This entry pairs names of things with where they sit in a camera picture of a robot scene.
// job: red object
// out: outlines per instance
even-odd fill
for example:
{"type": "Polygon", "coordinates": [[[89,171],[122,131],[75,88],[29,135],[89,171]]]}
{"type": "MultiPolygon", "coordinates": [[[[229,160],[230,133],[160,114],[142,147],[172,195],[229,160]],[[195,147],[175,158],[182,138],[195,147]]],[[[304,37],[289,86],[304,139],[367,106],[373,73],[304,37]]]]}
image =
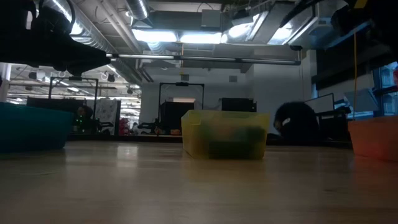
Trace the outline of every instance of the red object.
{"type": "Polygon", "coordinates": [[[398,87],[398,69],[395,69],[393,74],[394,74],[394,83],[398,87]]]}
{"type": "Polygon", "coordinates": [[[119,135],[129,135],[129,120],[126,118],[122,118],[119,121],[119,135]]]}
{"type": "Polygon", "coordinates": [[[385,116],[348,123],[354,153],[398,162],[398,116],[385,116]]]}

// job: yellow cable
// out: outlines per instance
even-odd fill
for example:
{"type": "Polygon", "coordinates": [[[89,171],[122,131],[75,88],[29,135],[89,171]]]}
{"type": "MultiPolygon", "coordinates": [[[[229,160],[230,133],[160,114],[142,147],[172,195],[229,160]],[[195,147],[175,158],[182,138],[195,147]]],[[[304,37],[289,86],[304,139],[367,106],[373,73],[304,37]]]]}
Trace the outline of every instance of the yellow cable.
{"type": "Polygon", "coordinates": [[[356,32],[354,32],[354,113],[353,113],[353,119],[355,120],[355,109],[356,109],[356,81],[358,77],[358,62],[356,58],[356,32]]]}

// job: yellow plastic bin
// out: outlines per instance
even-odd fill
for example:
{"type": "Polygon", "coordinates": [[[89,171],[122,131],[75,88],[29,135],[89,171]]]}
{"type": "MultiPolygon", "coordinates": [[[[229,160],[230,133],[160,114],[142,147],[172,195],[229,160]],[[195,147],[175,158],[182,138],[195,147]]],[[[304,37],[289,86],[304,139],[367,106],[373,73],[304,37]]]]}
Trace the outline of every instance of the yellow plastic bin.
{"type": "Polygon", "coordinates": [[[190,110],[182,118],[183,148],[196,159],[262,159],[269,115],[190,110]]]}

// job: plastic bin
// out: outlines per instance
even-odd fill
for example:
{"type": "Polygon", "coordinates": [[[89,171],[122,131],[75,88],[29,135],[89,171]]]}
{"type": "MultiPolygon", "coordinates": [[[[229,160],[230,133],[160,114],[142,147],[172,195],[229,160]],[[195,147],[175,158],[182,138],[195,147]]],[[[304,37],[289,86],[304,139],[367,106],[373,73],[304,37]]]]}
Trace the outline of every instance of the plastic bin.
{"type": "Polygon", "coordinates": [[[398,116],[385,116],[348,123],[354,153],[398,162],[398,116]]]}
{"type": "Polygon", "coordinates": [[[73,114],[0,103],[0,152],[62,149],[73,114]]]}
{"type": "Polygon", "coordinates": [[[269,115],[190,110],[182,118],[183,148],[196,159],[262,159],[269,115]]]}

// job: window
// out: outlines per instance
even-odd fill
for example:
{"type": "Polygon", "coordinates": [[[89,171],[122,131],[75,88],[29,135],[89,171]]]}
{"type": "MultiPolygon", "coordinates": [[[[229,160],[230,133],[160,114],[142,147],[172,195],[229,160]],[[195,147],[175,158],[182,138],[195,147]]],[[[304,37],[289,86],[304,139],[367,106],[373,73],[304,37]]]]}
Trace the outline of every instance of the window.
{"type": "Polygon", "coordinates": [[[397,67],[398,63],[393,62],[380,68],[381,88],[388,88],[395,85],[393,73],[397,67]]]}
{"type": "Polygon", "coordinates": [[[398,92],[388,93],[382,97],[384,115],[398,115],[398,92]]]}
{"type": "Polygon", "coordinates": [[[376,87],[376,98],[381,111],[378,116],[398,115],[398,89],[394,81],[394,70],[398,63],[390,63],[373,72],[376,87]]]}

